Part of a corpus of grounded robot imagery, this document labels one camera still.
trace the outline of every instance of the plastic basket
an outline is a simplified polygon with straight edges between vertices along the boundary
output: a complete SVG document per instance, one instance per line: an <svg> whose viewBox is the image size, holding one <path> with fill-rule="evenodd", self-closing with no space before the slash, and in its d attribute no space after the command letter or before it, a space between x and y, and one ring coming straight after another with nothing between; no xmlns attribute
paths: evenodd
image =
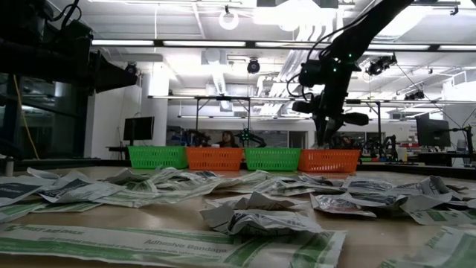
<svg viewBox="0 0 476 268"><path fill-rule="evenodd" d="M302 150L299 170L353 173L359 156L360 150Z"/></svg>
<svg viewBox="0 0 476 268"><path fill-rule="evenodd" d="M299 148L245 148L249 170L297 170L299 155Z"/></svg>
<svg viewBox="0 0 476 268"><path fill-rule="evenodd" d="M242 155L242 148L187 148L191 170L239 170Z"/></svg>
<svg viewBox="0 0 476 268"><path fill-rule="evenodd" d="M127 149L133 168L186 168L188 165L182 146L128 146Z"/></svg>

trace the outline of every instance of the table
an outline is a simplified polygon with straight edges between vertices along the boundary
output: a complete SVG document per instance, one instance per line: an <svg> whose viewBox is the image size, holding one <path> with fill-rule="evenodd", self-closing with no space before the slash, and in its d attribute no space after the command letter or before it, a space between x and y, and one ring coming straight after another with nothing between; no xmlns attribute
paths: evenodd
<svg viewBox="0 0 476 268"><path fill-rule="evenodd" d="M92 179L104 178L117 173L121 167L85 167L78 168L80 172ZM135 170L135 172L150 172L151 170ZM57 170L57 173L66 174L69 170ZM226 177L239 176L247 173L217 172ZM274 176L286 176L293 173L272 173ZM425 176L388 173L388 172L357 172L359 176L383 178L389 182L407 183L419 181ZM340 174L332 174L331 178L344 178ZM460 179L444 179L446 183L457 183L471 189L476 189L476 183ZM29 214L12 223L44 224L87 227L132 227L141 229L191 229L208 230L199 211L205 207L203 197L197 197L172 205L148 205L143 208L124 208L113 205L102 205L83 213L56 213L56 214ZM301 205L300 211L305 211L315 218L324 228L330 230L347 230L339 268L347 267L377 267L385 258L399 257L416 252L426 241L433 237L440 229L439 226L421 226L411 218L400 219L368 219L356 217L339 217L314 211L310 204ZM2 255L0 267L130 267L136 265L107 265L99 261L81 261L72 258L36 257L36 256L9 256Z"/></svg>
<svg viewBox="0 0 476 268"><path fill-rule="evenodd" d="M122 160L122 153L124 153L125 160L130 160L129 150L127 150L127 147L119 146L119 147L106 147L106 148L109 149L109 152L119 152L121 160Z"/></svg>
<svg viewBox="0 0 476 268"><path fill-rule="evenodd" d="M424 162L425 165L446 165L446 167L452 167L453 158L472 158L475 159L475 154L468 153L443 153L443 152L434 152L434 153L419 153L418 159L420 162Z"/></svg>

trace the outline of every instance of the orange basket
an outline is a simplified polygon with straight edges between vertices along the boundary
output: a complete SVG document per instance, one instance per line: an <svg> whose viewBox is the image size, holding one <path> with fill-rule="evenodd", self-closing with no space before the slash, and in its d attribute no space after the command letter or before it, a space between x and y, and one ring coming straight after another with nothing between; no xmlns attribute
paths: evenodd
<svg viewBox="0 0 476 268"><path fill-rule="evenodd" d="M306 172L356 171L360 150L302 150L299 170Z"/></svg>
<svg viewBox="0 0 476 268"><path fill-rule="evenodd" d="M191 170L239 170L243 148L188 147Z"/></svg>

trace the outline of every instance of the green basket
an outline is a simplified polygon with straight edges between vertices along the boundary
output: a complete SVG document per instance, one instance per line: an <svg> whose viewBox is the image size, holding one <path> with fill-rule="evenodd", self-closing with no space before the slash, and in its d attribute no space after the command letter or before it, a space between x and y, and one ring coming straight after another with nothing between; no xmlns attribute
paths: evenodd
<svg viewBox="0 0 476 268"><path fill-rule="evenodd" d="M186 168L185 147L182 146L128 146L133 168Z"/></svg>
<svg viewBox="0 0 476 268"><path fill-rule="evenodd" d="M300 149L296 148L245 148L249 170L298 169Z"/></svg>

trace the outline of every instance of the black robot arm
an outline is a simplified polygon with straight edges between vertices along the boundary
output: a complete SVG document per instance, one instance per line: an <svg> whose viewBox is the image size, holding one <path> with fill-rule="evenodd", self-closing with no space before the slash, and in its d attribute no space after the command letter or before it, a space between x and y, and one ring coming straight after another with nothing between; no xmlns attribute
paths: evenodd
<svg viewBox="0 0 476 268"><path fill-rule="evenodd" d="M328 142L344 122L368 124L367 115L344 114L342 109L352 72L361 71L356 60L368 49L372 39L412 2L414 0L382 0L346 26L346 30L319 53L318 60L307 60L302 64L299 74L302 86L325 85L322 93L310 103L296 102L293 105L297 112L312 113L319 146Z"/></svg>

